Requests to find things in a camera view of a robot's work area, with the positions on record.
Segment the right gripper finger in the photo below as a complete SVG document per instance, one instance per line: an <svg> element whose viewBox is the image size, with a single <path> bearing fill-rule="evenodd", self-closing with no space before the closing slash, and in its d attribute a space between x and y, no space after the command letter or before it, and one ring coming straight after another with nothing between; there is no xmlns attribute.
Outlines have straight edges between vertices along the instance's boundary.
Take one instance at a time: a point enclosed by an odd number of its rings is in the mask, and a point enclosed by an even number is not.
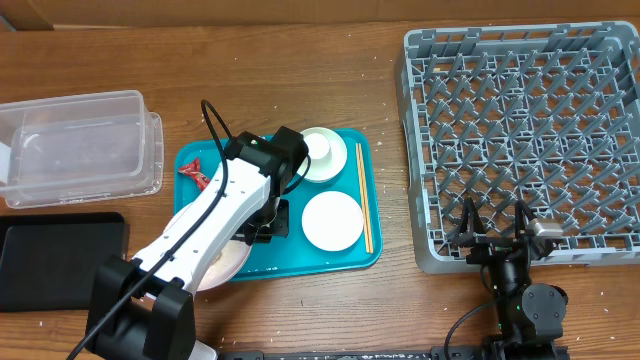
<svg viewBox="0 0 640 360"><path fill-rule="evenodd" d="M515 238L523 239L526 235L532 235L533 221L536 219L533 211L524 200L517 200L515 205Z"/></svg>
<svg viewBox="0 0 640 360"><path fill-rule="evenodd" d="M480 219L478 209L472 198L467 198L463 204L461 222L458 226L458 240L473 240L478 235L485 234L485 227Z"/></svg>

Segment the large white plate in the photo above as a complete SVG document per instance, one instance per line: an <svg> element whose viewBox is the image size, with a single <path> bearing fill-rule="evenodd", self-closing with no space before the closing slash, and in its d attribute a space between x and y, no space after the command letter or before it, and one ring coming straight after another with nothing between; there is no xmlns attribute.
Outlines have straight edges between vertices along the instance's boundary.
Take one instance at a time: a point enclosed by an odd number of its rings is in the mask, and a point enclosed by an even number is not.
<svg viewBox="0 0 640 360"><path fill-rule="evenodd" d="M156 273L162 280L178 278L193 294L229 281L244 265L251 247L233 240L240 225L223 204L204 222Z"/></svg>

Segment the red snack wrapper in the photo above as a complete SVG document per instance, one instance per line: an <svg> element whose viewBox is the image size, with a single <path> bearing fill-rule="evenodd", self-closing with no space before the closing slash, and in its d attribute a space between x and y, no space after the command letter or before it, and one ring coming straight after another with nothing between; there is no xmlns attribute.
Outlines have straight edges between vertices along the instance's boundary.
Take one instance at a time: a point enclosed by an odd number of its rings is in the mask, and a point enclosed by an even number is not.
<svg viewBox="0 0 640 360"><path fill-rule="evenodd" d="M181 166L178 172L193 180L200 191L203 191L210 182L210 179L201 171L199 158L195 158L192 162Z"/></svg>

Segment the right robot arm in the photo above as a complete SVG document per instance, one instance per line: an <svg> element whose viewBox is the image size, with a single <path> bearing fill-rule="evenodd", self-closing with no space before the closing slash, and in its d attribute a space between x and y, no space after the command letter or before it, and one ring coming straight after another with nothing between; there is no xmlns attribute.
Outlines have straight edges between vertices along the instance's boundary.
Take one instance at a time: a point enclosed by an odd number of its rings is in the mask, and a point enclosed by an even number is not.
<svg viewBox="0 0 640 360"><path fill-rule="evenodd" d="M468 248L466 263L478 265L492 300L463 315L444 341L447 359L455 357L451 339L456 329L479 312L496 310L500 332L467 352L472 359L567 359L568 350L555 341L563 336L568 295L560 287L534 283L530 270L555 249L563 237L561 226L534 215L522 200L514 205L514 236L490 236L472 199L464 201L462 217L451 242Z"/></svg>

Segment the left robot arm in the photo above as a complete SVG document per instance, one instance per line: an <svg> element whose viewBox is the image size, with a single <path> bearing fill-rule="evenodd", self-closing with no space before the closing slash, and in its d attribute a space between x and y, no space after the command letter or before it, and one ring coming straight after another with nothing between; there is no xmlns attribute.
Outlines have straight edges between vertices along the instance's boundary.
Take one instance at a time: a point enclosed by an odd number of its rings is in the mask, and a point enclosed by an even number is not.
<svg viewBox="0 0 640 360"><path fill-rule="evenodd" d="M268 140L243 132L221 151L209 184L155 241L98 268L80 349L104 359L218 358L196 337L195 294L234 235L251 243L275 219L308 147L281 127Z"/></svg>

